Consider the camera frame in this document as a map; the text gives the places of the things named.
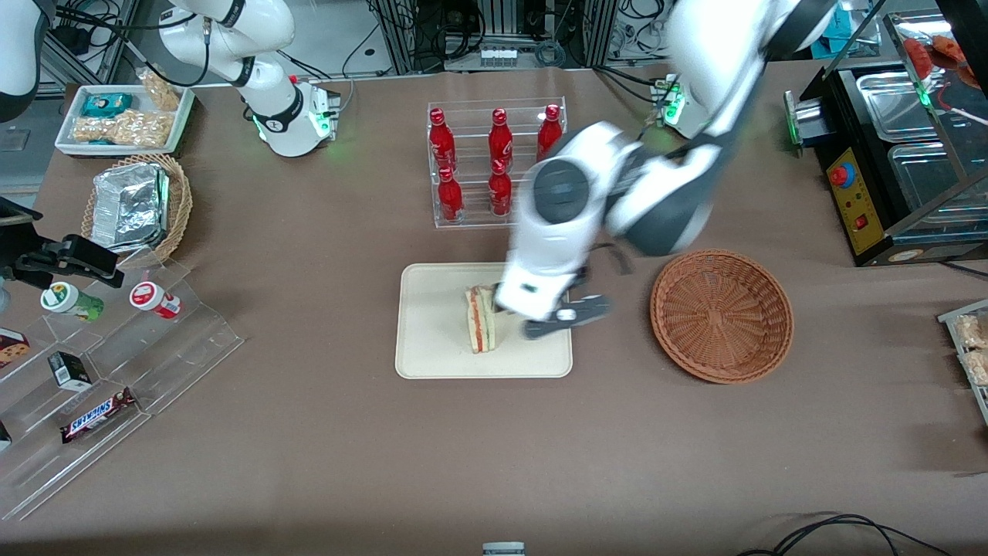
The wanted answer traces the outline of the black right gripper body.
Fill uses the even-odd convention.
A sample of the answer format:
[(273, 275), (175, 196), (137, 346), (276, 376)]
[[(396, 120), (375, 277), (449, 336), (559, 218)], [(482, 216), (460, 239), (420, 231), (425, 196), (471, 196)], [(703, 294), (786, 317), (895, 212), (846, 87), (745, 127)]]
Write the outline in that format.
[(52, 284), (53, 276), (70, 276), (71, 268), (60, 258), (71, 235), (60, 242), (41, 237), (36, 232), (1, 232), (1, 278), (21, 281), (39, 289)]

